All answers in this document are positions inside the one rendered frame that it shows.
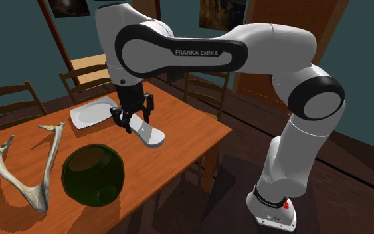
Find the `brown wooden chair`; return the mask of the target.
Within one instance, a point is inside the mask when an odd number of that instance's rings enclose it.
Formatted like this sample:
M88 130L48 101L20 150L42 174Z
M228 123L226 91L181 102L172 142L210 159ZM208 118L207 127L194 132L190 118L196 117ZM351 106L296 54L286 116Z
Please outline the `brown wooden chair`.
M101 96L104 96L104 95L107 95L107 94L110 94L110 93L114 92L114 90L106 88L105 90L103 90L103 91L101 91L97 94L87 96L86 98L83 98L81 100L76 100L75 99L74 93L82 92L82 91L85 91L85 90L91 90L91 89L96 88L98 86L102 86L104 88L107 84L112 83L111 79L110 79L110 77L99 78L99 79L96 79L96 80L92 80L90 82L86 82L84 84L76 85L74 88L69 87L69 85L67 84L67 80L70 79L70 78L76 78L77 76L82 76L82 75L85 75L85 74L90 74L90 73L98 72L98 71L101 71L101 70L107 70L107 65L106 64L96 64L96 65L88 66L88 67L85 67L85 68L79 68L77 70L70 71L66 74L63 74L61 72L58 74L62 83L63 83L63 85L64 85L64 87L65 87L65 89L67 90L67 93L69 94L69 97L71 98L72 102L75 105L81 104L83 102L87 102L89 100L99 98Z
M38 98L36 92L34 91L33 87L31 86L29 81L25 81L22 85L10 85L10 86L2 86L0 87L0 96L13 94L17 92L22 92L28 90L30 95L33 97L33 100L30 101L22 101L22 102L16 102L13 104L8 104L4 106L0 106L0 115L2 114L8 114L17 110L22 110L25 108L29 108L32 106L38 106L39 110L41 111L40 115L34 115L34 116L28 116L22 119L14 120L11 122L7 122L4 124L0 124L0 131L10 128L12 126L16 126L18 124L22 124L24 122L28 122L30 120L33 120L35 118L39 118L41 116L47 115L47 111L45 110L42 102Z
M217 115L210 114L208 112L205 112L206 115L210 116L211 118L220 121L221 119L221 114L223 112L223 104L225 101L225 94L227 91L227 86L229 82L229 77L230 77L230 72L204 72L204 74L210 75L210 76L216 76L218 78L222 78L224 80L223 86L220 86L218 84L209 82L209 81L204 81L204 80L199 80L196 78L191 78L190 73L186 72L185 73L185 85L184 85L184 94L183 94L183 101L187 102L187 98L193 97L198 100L202 100L204 102L209 102L211 104L215 104L218 106L218 111ZM193 92L189 90L189 85L192 84L193 86L198 86L201 88L206 88L209 90L213 90L215 92L219 92L221 94L220 99L216 99L215 97L208 96L203 93L199 92Z

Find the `dark green round vase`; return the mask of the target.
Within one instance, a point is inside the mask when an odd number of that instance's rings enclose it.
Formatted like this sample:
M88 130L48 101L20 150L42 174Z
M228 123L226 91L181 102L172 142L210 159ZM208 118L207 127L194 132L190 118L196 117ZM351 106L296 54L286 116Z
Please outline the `dark green round vase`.
M78 203L102 207L114 202L124 185L124 163L104 144L89 144L74 151L62 165L62 186Z

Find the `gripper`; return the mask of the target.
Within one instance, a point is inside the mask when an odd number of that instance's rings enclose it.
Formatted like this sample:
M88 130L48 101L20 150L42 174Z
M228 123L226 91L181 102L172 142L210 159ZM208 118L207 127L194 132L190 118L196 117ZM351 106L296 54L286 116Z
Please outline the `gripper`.
M149 123L149 116L154 110L154 99L150 93L144 94L141 82L131 86L116 85L116 92L120 101L120 106L111 107L110 114L116 125L122 127L131 134L130 119L132 114L142 110L143 119Z

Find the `white flat oblong object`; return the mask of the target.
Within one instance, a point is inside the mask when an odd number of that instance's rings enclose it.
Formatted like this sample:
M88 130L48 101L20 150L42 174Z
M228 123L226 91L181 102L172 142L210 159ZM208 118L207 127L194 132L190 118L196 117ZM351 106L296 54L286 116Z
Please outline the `white flat oblong object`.
M149 125L136 114L132 114L129 125L132 132L149 148L158 148L165 141L165 134L161 130Z

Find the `white square plate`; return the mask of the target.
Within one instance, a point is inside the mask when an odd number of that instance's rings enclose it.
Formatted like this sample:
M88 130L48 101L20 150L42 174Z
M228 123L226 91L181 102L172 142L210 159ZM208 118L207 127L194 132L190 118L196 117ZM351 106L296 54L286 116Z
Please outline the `white square plate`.
M118 105L108 96L70 110L71 121L77 129L101 123L112 115L110 109Z

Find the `pale forked bone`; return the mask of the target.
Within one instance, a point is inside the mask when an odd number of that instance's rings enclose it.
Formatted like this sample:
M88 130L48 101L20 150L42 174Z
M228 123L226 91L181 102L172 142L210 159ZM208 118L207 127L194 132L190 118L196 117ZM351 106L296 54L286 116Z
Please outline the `pale forked bone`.
M29 205L39 213L46 213L50 202L50 171L60 145L65 123L60 122L56 126L38 125L39 128L54 132L54 140L45 164L43 180L39 185L28 187L19 181L6 167L3 154L9 149L14 135L0 146L0 176L18 189L19 193L27 200Z

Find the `orange wooden table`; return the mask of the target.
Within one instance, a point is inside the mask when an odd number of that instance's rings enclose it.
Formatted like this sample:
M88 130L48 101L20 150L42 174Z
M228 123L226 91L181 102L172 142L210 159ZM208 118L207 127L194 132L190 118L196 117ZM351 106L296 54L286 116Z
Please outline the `orange wooden table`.
M219 142L230 128L178 100L150 83L146 92L155 101L150 123L165 134L158 148L148 148L135 134L107 119L77 129L67 109L0 131L0 145L11 146L5 155L9 171L23 183L41 182L54 137L47 125L64 124L60 146L50 175L50 205L36 212L8 181L0 177L0 234L105 234L151 196L186 170L202 155L207 156L204 188L209 189ZM81 205L65 194L62 165L78 148L101 143L113 148L124 161L125 181L113 203L95 208Z

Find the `dark wall picture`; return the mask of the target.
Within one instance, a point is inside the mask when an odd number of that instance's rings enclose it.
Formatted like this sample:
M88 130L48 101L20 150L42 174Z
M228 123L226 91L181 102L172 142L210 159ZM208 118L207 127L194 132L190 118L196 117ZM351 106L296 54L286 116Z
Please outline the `dark wall picture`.
M48 0L56 18L90 16L86 0Z
M247 0L200 0L200 28L229 31L243 24Z

